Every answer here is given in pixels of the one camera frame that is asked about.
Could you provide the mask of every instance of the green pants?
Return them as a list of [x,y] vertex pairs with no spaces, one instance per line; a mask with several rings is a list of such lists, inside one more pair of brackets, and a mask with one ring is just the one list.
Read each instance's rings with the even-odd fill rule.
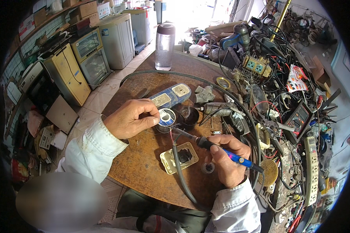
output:
[[161,202],[133,189],[128,189],[118,203],[117,218],[138,217],[136,226],[142,231],[144,221],[150,215],[164,217],[188,233],[201,233],[210,221],[211,213],[191,210]]

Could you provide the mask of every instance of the hand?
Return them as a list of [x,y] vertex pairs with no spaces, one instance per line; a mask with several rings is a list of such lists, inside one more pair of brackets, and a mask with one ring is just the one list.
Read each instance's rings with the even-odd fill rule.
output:
[[[249,159],[250,147],[240,142],[232,135],[217,134],[207,138],[210,142],[221,145],[224,149]],[[210,147],[210,152],[215,161],[215,166],[218,171],[219,180],[227,188],[234,188],[239,185],[244,179],[246,167],[232,161],[227,153],[219,146],[213,145]],[[211,158],[207,156],[205,162],[211,162]]]
[[[139,119],[142,113],[151,116]],[[159,122],[159,111],[150,99],[127,100],[104,120],[106,128],[118,139],[127,139]]]

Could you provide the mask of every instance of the soldering iron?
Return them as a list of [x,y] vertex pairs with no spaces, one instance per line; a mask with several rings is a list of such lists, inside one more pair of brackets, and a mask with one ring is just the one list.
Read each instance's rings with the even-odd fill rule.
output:
[[[204,137],[204,136],[202,136],[202,137],[196,137],[196,136],[191,135],[191,134],[189,134],[189,133],[187,133],[187,132],[185,132],[185,131],[183,131],[183,130],[181,130],[181,129],[178,129],[178,128],[173,128],[172,130],[173,130],[173,132],[180,133],[181,135],[186,136],[187,138],[193,140],[194,142],[196,142],[197,146],[199,146],[199,147],[201,147],[201,148],[205,148],[205,149],[207,149],[207,150],[210,150],[210,147],[211,147],[212,145],[216,145],[215,143],[210,142],[210,141],[209,141],[206,137]],[[241,164],[241,165],[243,165],[243,166],[245,166],[245,167],[248,167],[248,168],[250,168],[250,169],[252,169],[252,170],[255,170],[255,171],[258,171],[258,172],[260,172],[260,173],[263,173],[263,168],[260,167],[260,166],[258,166],[258,165],[256,165],[256,164],[253,163],[252,161],[249,161],[249,160],[247,160],[247,159],[244,159],[243,157],[238,156],[238,155],[236,155],[236,154],[234,154],[234,153],[232,153],[232,152],[230,152],[230,151],[227,151],[226,149],[223,149],[223,150],[227,153],[228,157],[229,157],[232,161],[234,161],[234,162],[236,162],[236,163],[238,163],[238,164]]]

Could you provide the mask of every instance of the power strip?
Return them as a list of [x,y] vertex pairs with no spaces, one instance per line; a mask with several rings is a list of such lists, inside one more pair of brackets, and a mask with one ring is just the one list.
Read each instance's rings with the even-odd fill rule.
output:
[[307,189],[304,205],[309,206],[316,202],[318,196],[319,165],[315,137],[306,137],[304,143],[307,161]]

